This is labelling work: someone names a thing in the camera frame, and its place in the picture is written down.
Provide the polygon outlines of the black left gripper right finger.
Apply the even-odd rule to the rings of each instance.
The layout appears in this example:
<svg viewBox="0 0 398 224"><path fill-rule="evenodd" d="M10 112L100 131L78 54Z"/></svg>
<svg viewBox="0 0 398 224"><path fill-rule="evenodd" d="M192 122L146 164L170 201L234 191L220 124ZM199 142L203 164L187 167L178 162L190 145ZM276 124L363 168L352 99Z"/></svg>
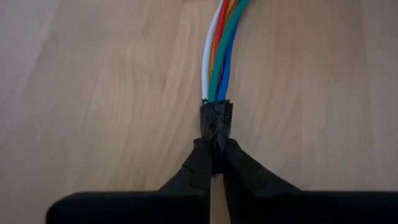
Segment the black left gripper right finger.
<svg viewBox="0 0 398 224"><path fill-rule="evenodd" d="M397 192L300 190L245 153L224 150L231 223L397 223Z"/></svg>

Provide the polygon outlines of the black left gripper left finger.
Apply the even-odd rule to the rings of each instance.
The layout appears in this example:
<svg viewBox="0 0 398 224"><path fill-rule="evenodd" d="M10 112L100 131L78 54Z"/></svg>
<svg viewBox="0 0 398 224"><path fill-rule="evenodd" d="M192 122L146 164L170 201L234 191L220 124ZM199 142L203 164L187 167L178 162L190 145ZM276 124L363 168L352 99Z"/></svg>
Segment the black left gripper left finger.
<svg viewBox="0 0 398 224"><path fill-rule="evenodd" d="M47 210L47 223L209 223L212 155L198 138L178 172L151 191L78 192Z"/></svg>

